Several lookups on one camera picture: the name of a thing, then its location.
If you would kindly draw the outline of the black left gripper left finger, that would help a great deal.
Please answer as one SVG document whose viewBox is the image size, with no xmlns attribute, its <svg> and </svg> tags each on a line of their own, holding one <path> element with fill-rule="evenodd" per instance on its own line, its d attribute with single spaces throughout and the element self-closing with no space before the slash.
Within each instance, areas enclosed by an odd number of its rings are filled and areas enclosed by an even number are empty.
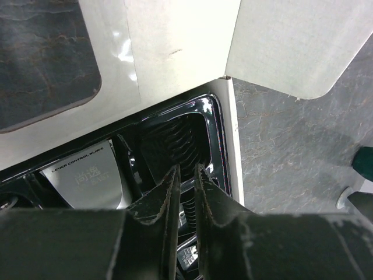
<svg viewBox="0 0 373 280">
<path fill-rule="evenodd" d="M 2 279 L 174 279 L 180 167 L 126 209 L 1 213 Z"/>
</svg>

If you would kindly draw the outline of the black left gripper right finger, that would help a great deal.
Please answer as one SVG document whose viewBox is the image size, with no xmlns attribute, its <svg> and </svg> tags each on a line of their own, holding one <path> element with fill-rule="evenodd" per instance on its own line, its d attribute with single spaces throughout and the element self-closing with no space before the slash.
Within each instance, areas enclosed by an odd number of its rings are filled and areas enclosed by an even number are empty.
<svg viewBox="0 0 373 280">
<path fill-rule="evenodd" d="M 195 167 L 204 279 L 371 279 L 372 223 L 350 214 L 255 214 Z"/>
</svg>

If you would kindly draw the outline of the black comb guard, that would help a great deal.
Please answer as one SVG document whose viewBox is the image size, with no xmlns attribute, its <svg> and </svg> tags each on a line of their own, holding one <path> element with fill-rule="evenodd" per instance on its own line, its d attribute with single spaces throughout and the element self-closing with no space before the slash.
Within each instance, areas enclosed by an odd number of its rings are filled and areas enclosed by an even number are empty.
<svg viewBox="0 0 373 280">
<path fill-rule="evenodd" d="M 180 166 L 185 182 L 194 176 L 196 164 L 210 163 L 205 119 L 200 114 L 185 114 L 150 127 L 140 135 L 140 151 L 156 183 L 174 165 Z"/>
<path fill-rule="evenodd" d="M 198 249 L 194 199 L 180 204 L 176 279 L 198 279 Z"/>
</svg>

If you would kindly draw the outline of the silver black hair clipper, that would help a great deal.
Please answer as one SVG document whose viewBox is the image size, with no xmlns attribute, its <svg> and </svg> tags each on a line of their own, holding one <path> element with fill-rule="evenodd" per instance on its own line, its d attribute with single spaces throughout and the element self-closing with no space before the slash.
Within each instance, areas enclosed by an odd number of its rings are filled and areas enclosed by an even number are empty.
<svg viewBox="0 0 373 280">
<path fill-rule="evenodd" d="M 66 157 L 41 174 L 75 209 L 122 209 L 132 202 L 110 140 Z"/>
</svg>

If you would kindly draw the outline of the white cardboard clipper box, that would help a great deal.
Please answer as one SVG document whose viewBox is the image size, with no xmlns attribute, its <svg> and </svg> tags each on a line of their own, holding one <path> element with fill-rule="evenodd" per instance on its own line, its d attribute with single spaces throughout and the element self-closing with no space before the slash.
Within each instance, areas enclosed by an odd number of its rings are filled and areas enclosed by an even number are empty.
<svg viewBox="0 0 373 280">
<path fill-rule="evenodd" d="M 1 169 L 230 76 L 324 96 L 371 1 L 2 1 Z"/>
</svg>

